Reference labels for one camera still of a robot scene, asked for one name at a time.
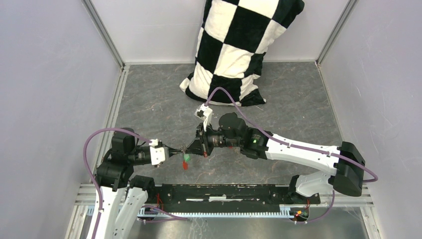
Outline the key with green tag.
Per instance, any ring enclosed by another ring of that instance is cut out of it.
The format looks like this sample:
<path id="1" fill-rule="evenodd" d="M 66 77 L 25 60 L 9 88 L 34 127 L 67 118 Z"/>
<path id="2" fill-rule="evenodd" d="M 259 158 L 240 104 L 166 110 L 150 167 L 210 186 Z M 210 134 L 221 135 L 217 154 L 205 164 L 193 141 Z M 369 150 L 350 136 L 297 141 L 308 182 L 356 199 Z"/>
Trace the key with green tag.
<path id="1" fill-rule="evenodd" d="M 183 155 L 183 160 L 184 160 L 184 162 L 185 162 L 185 163 L 188 163 L 188 162 L 190 161 L 190 159 L 191 159 L 191 157 L 190 157 L 190 155 L 189 155 L 189 154 L 186 154 L 186 153 L 185 153 L 185 154 Z"/>

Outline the metal key holder red handle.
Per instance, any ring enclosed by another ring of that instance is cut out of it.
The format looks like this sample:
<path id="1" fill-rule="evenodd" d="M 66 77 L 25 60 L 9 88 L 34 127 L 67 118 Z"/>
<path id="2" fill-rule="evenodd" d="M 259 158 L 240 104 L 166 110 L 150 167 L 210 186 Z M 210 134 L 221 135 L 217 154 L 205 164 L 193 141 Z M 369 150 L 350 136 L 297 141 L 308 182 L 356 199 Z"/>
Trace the metal key holder red handle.
<path id="1" fill-rule="evenodd" d="M 187 153 L 187 147 L 185 145 L 181 148 L 181 152 L 183 154 L 182 167 L 184 170 L 188 170 L 188 162 L 190 161 L 190 155 Z"/>

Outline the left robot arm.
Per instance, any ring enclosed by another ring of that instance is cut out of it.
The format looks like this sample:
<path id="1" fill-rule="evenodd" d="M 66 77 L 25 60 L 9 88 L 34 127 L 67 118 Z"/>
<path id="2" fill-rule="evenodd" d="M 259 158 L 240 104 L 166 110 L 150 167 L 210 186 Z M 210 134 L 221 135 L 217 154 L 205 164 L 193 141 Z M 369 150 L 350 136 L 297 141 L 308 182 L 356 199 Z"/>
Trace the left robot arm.
<path id="1" fill-rule="evenodd" d="M 166 215 L 168 221 L 182 217 L 165 212 L 159 200 L 156 206 L 148 205 L 157 197 L 154 179 L 133 177 L 138 165 L 158 166 L 171 156 L 182 153 L 163 144 L 158 139 L 145 139 L 131 128 L 104 128 L 91 134 L 83 148 L 87 160 L 87 148 L 94 136 L 112 131 L 111 148 L 105 153 L 95 173 L 88 169 L 96 188 L 95 210 L 88 231 L 90 239 L 126 239 L 141 209 L 150 215 Z"/>

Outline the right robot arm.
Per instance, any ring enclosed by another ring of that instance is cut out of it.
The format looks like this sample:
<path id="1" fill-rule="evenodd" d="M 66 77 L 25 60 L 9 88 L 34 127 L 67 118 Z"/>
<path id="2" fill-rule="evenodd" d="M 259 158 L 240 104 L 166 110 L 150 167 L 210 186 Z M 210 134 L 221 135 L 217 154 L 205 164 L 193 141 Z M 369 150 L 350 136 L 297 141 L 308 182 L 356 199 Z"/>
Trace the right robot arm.
<path id="1" fill-rule="evenodd" d="M 316 173 L 292 177 L 287 195 L 293 203 L 332 191 L 352 197 L 362 195 L 365 160 L 353 143 L 326 146 L 290 140 L 249 127 L 236 113 L 224 114 L 218 124 L 218 129 L 199 124 L 186 152 L 207 157 L 214 148 L 237 147 L 248 158 L 281 160 L 316 169 Z"/>

